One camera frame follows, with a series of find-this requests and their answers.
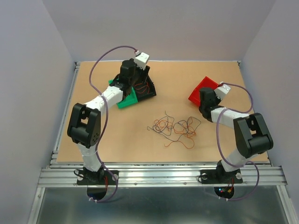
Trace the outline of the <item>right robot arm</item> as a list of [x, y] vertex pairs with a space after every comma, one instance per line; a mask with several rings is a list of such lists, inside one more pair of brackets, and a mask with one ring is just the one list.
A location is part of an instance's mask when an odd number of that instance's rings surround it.
[[230, 87], [223, 83], [215, 90], [203, 87], [199, 91], [199, 111], [205, 119], [216, 123], [216, 127], [225, 125], [234, 130], [236, 149], [222, 157], [215, 169], [203, 169], [198, 181], [202, 184], [242, 183], [240, 168], [258, 154], [270, 150], [274, 142], [262, 114], [248, 114], [227, 109], [220, 105]]

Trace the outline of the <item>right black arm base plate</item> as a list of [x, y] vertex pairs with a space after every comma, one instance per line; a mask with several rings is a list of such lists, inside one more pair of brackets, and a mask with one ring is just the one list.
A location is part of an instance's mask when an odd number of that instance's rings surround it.
[[204, 169], [197, 177], [202, 184], [239, 184], [243, 183], [241, 171], [238, 169], [233, 172], [217, 171], [216, 169]]

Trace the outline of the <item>red plastic bin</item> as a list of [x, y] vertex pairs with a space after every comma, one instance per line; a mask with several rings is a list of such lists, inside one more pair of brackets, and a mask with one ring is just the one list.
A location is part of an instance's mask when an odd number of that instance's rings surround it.
[[205, 76], [201, 82], [195, 87], [195, 89], [191, 92], [188, 100], [195, 104], [197, 107], [201, 105], [202, 92], [204, 92], [207, 88], [215, 90], [220, 86], [219, 83], [213, 81], [211, 78]]

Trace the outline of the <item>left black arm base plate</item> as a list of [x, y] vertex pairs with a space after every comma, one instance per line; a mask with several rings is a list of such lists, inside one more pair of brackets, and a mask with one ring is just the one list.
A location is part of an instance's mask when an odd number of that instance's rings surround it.
[[113, 176], [102, 168], [97, 172], [87, 169], [75, 169], [74, 175], [77, 177], [77, 185], [79, 186], [115, 185], [115, 178], [118, 178], [119, 171], [111, 170], [111, 172]]

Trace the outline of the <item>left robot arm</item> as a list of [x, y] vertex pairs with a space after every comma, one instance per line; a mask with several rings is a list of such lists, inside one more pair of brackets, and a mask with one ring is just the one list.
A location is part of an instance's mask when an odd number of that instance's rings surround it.
[[77, 144], [83, 158], [83, 169], [75, 172], [79, 181], [94, 184], [103, 181], [104, 169], [97, 154], [98, 143], [105, 130], [101, 127], [101, 116], [107, 114], [111, 106], [123, 101], [135, 84], [147, 81], [150, 70], [147, 63], [148, 59], [140, 56], [123, 61], [120, 73], [103, 93], [85, 104], [73, 106], [67, 135]]

